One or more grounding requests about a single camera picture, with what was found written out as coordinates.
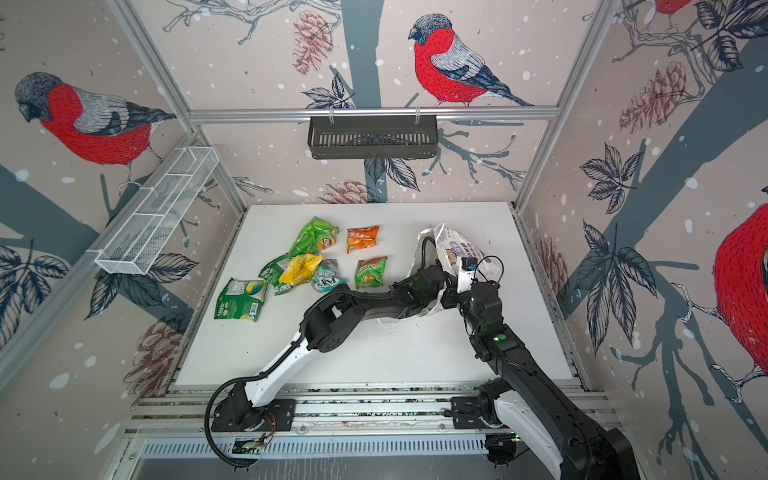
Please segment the orange chips packet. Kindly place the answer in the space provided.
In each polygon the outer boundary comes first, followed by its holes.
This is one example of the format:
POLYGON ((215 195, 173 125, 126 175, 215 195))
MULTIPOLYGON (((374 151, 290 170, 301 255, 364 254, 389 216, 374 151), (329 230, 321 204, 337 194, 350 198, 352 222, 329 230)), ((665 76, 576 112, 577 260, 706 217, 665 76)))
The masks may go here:
POLYGON ((363 250, 375 247, 378 243, 377 237, 380 226, 368 226, 360 228, 349 228, 347 230, 346 253, 351 254, 357 250, 363 250))

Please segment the white patterned paper bag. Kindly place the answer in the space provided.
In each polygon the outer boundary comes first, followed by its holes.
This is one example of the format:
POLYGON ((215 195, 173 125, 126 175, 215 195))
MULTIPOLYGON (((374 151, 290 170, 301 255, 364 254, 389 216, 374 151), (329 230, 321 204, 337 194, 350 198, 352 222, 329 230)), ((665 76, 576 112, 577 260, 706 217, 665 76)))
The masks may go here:
POLYGON ((494 328, 504 322, 500 280, 505 267, 500 257, 484 253, 459 231, 440 223, 428 227, 418 237, 410 275, 391 288, 393 300, 369 314, 383 324, 427 317, 456 310, 472 331, 494 328), (471 289, 457 292, 457 258, 478 259, 471 289))

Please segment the yellow corn chips packet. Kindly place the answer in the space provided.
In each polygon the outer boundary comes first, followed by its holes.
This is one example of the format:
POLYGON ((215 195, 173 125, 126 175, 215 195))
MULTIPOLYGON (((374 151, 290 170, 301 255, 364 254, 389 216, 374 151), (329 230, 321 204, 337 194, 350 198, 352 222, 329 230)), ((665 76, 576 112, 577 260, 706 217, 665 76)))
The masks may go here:
POLYGON ((292 257, 284 267, 279 283, 294 287, 308 282, 314 277, 322 261, 323 257, 321 255, 310 253, 292 257))

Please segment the green orange snack packet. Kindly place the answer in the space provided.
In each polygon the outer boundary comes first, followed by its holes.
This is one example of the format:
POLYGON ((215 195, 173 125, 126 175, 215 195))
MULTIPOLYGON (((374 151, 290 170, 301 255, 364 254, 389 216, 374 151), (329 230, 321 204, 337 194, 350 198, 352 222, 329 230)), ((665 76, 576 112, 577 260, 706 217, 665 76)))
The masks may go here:
POLYGON ((293 289, 292 285, 280 281, 291 259, 288 254, 281 255, 268 262, 259 273, 259 277, 274 288, 276 295, 286 294, 293 289))

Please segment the green Fox's candy bag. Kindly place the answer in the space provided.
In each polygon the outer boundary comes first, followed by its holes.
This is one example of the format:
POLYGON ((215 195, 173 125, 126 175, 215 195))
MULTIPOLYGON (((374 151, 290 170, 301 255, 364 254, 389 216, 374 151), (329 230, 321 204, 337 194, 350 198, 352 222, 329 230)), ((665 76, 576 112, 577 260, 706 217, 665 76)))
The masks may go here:
POLYGON ((265 302, 266 286, 266 281, 261 278, 230 278, 217 297, 214 318, 256 322, 265 302))

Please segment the teal Fox's candy bag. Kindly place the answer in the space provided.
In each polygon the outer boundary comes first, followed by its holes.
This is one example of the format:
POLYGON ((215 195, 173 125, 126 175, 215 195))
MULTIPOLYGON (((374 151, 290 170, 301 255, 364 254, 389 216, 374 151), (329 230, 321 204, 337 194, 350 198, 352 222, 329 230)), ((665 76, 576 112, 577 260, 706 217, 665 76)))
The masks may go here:
POLYGON ((327 293, 340 284, 346 282, 339 272, 336 259, 324 259, 314 272, 312 287, 318 293, 327 293))

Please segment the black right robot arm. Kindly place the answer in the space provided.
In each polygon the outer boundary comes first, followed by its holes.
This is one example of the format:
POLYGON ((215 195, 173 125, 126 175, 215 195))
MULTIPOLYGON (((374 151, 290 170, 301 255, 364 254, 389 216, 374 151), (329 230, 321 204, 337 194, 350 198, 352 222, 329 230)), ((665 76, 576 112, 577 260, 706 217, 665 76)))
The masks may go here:
POLYGON ((476 358, 497 378, 480 387, 481 416, 516 434, 554 479, 639 479, 633 448, 593 420, 545 374, 504 322, 499 284, 473 282, 456 297, 476 358))

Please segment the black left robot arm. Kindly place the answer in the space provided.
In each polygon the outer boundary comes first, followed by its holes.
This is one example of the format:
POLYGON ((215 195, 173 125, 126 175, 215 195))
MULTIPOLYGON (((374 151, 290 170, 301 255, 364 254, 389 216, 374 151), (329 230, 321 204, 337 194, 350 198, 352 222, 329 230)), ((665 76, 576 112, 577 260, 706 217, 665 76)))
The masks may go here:
POLYGON ((420 268, 386 292, 333 288, 303 315, 289 344, 260 372, 233 378, 211 396, 204 413, 207 432, 255 430, 266 419, 277 393, 314 356, 338 348, 363 321, 407 319, 436 305, 457 277, 439 264, 420 268))

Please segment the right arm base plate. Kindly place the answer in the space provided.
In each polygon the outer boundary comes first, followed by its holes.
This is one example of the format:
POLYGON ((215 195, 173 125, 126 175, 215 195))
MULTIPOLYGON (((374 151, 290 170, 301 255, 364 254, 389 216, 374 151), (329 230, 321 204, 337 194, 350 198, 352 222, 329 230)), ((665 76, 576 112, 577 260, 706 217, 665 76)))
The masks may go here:
POLYGON ((529 416, 527 404, 515 392, 496 399, 484 396, 455 396, 450 399, 450 412, 455 429, 509 429, 534 426, 536 417, 529 416))

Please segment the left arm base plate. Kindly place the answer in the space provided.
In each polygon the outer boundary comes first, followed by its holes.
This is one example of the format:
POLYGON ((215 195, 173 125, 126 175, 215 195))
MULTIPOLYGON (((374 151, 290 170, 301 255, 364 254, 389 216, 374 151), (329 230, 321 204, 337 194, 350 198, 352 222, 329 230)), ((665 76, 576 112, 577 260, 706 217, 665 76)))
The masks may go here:
POLYGON ((252 407, 247 400, 222 400, 212 414, 213 432, 287 432, 291 429, 296 401, 276 399, 266 406, 252 407))

